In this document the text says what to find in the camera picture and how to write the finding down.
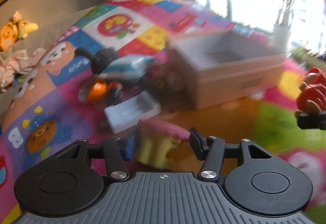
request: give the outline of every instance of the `open box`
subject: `open box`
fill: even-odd
[[[284,55],[276,48],[232,30],[173,35],[166,46],[198,109],[276,86],[283,72]]]

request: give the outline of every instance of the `play mat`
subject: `play mat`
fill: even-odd
[[[267,41],[261,33],[188,0],[110,0],[95,7],[61,36],[28,75],[2,123],[1,223],[11,223],[21,214],[13,186],[24,170],[77,139],[99,143],[112,136],[103,105],[84,100],[93,74],[88,59],[74,58],[76,47],[92,53],[113,47],[121,56],[147,54],[165,63],[166,36],[212,28],[230,28],[256,41]],[[278,87],[199,111],[191,109],[186,99],[167,101],[156,118],[185,129],[194,126],[202,134],[219,136],[228,143],[251,138],[300,166],[314,186],[307,213],[323,223],[326,132],[299,129],[293,114],[303,74],[295,62],[287,59]],[[183,171],[196,172],[201,165],[188,143],[176,152],[173,162],[175,170]],[[226,160],[224,173],[235,164]],[[102,164],[92,166],[104,173]],[[131,161],[128,168],[132,171],[139,165]]]

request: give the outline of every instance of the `black plush toy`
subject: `black plush toy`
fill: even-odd
[[[104,48],[96,52],[90,53],[87,49],[79,47],[75,49],[75,57],[86,57],[91,61],[91,68],[94,75],[100,74],[114,60],[120,58],[120,55],[111,47]]]

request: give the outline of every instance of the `stuffed toy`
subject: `stuffed toy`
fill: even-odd
[[[36,23],[30,23],[25,20],[22,15],[16,11],[12,16],[12,22],[18,27],[18,38],[25,38],[29,33],[38,30],[39,26]]]
[[[18,28],[13,22],[6,23],[0,29],[0,50],[5,51],[18,40]]]

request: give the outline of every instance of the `plush toy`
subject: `plush toy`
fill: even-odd
[[[326,75],[322,70],[311,68],[300,85],[300,90],[301,94],[296,99],[297,119],[302,112],[309,114],[326,111]]]
[[[18,29],[13,22],[8,22],[0,30],[0,49],[5,51],[18,40]]]
[[[75,56],[83,56],[91,61],[94,74],[98,74],[105,81],[138,82],[151,67],[156,58],[152,56],[128,54],[120,57],[113,48],[105,48],[90,53],[82,47],[75,49]]]
[[[30,23],[28,20],[25,20],[18,11],[12,16],[12,22],[18,26],[19,39],[25,38],[29,33],[39,28],[36,23]]]

